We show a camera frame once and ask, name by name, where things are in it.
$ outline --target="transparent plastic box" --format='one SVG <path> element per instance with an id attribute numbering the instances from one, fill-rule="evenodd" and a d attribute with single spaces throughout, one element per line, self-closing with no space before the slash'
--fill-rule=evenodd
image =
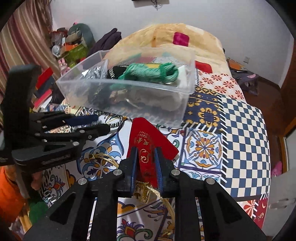
<path id="1" fill-rule="evenodd" d="M 131 63 L 171 62 L 184 66 L 186 78 L 170 84 L 107 79 L 108 69 Z M 101 67 L 98 78 L 86 79 L 88 69 Z M 144 117 L 153 124 L 178 128 L 183 120 L 189 95 L 196 84 L 194 55 L 174 46 L 122 47 L 99 51 L 73 67 L 57 80 L 70 105 L 84 106 L 130 118 Z"/>

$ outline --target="curtain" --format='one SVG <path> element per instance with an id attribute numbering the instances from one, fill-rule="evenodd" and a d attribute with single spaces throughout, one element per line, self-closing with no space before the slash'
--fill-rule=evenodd
<path id="1" fill-rule="evenodd" d="M 53 77 L 56 80 L 60 77 L 59 65 L 49 48 L 50 32 L 50 0 L 26 0 L 9 18 L 0 32 L 0 102 L 8 71 L 15 65 L 37 64 L 42 71 L 51 67 Z"/>

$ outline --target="bed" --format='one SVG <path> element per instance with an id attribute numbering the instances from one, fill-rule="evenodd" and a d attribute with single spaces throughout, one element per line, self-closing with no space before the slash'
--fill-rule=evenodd
<path id="1" fill-rule="evenodd" d="M 248 105 L 230 70 L 220 41 L 201 29 L 185 24 L 161 24 L 142 29 L 121 40 L 114 48 L 126 45 L 158 47 L 178 45 L 179 51 L 193 51 L 196 57 L 196 88 L 189 97 L 181 128 L 157 125 L 179 150 L 176 168 L 190 177 L 219 182 L 261 228 L 270 185 L 269 143 L 259 109 Z M 211 120 L 203 114 L 207 109 Z M 117 162 L 126 158 L 132 121 L 123 116 L 80 107 L 74 110 L 64 101 L 57 110 L 76 115 L 99 115 L 112 126 L 112 134 L 89 141 L 76 161 L 44 172 L 40 194 L 51 206 L 79 178 L 95 180 L 115 169 L 90 155 L 105 153 Z M 70 132 L 64 126 L 54 132 Z M 169 199 L 174 207 L 174 199 Z M 199 209 L 201 238 L 204 239 Z M 118 200 L 117 240 L 172 241 L 174 221 L 156 196 L 149 203 L 137 199 Z"/>

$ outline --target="red packet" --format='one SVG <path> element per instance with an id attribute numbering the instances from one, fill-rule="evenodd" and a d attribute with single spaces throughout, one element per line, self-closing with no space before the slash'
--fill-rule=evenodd
<path id="1" fill-rule="evenodd" d="M 149 121 L 143 117 L 133 119 L 129 139 L 127 157 L 131 148 L 136 146 L 139 152 L 140 171 L 137 180 L 149 182 L 157 188 L 156 171 L 153 157 L 153 150 L 161 147 L 163 156 L 173 160 L 178 154 L 178 149 Z"/>

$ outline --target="red book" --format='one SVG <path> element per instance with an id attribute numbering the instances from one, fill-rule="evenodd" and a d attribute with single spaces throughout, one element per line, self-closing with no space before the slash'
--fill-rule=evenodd
<path id="1" fill-rule="evenodd" d="M 154 188 L 157 188 L 154 149 L 161 147 L 163 156 L 168 160 L 173 160 L 176 157 L 179 152 L 178 149 L 143 117 L 133 119 L 127 157 L 129 157 L 133 146 L 136 146 L 139 152 L 141 173 L 137 176 L 137 180 L 149 182 Z"/>
<path id="2" fill-rule="evenodd" d="M 39 99 L 34 102 L 34 108 L 38 108 L 52 94 L 52 90 L 48 89 Z"/>
<path id="3" fill-rule="evenodd" d="M 45 81 L 48 80 L 48 78 L 50 76 L 52 76 L 54 72 L 52 71 L 52 69 L 49 67 L 47 70 L 45 70 L 38 78 L 37 83 L 36 83 L 36 88 L 39 89 L 41 87 L 41 85 L 43 85 L 43 83 L 45 83 Z"/>

